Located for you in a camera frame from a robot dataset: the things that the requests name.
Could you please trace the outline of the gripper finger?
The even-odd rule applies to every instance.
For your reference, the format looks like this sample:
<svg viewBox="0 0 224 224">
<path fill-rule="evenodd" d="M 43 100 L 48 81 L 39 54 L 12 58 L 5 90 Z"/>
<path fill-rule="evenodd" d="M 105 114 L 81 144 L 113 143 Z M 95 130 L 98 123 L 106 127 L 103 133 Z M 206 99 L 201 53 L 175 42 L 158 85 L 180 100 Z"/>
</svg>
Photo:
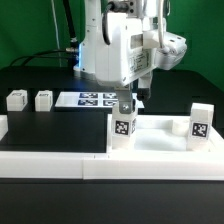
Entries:
<svg viewBox="0 0 224 224">
<path fill-rule="evenodd" d="M 115 92 L 119 102 L 119 112 L 131 114 L 133 112 L 132 86 L 128 84 L 123 87 L 116 87 Z"/>
<path fill-rule="evenodd" d="M 137 99 L 148 100 L 151 97 L 151 83 L 153 73 L 149 72 L 138 79 Z"/>
</svg>

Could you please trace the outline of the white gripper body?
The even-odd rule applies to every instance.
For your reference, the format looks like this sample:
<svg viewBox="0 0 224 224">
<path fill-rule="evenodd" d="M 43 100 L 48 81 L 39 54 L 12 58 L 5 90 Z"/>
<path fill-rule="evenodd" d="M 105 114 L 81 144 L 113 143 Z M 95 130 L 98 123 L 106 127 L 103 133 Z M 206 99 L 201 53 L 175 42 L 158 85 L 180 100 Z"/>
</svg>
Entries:
<svg viewBox="0 0 224 224">
<path fill-rule="evenodd" d="M 126 86 L 155 68 L 154 49 L 143 48 L 142 20 L 125 13 L 108 13 L 110 44 L 97 31 L 95 77 L 102 86 Z"/>
</svg>

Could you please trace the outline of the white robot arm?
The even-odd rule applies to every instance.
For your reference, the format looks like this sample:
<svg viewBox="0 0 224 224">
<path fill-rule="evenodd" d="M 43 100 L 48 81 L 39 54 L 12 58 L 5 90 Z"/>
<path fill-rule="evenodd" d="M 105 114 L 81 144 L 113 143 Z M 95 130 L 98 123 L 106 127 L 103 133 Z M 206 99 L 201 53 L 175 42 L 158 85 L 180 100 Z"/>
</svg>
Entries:
<svg viewBox="0 0 224 224">
<path fill-rule="evenodd" d="M 149 96 L 152 71 L 171 67 L 165 0 L 84 0 L 85 36 L 77 71 L 115 90 L 121 114 L 135 111 L 132 84 Z"/>
</svg>

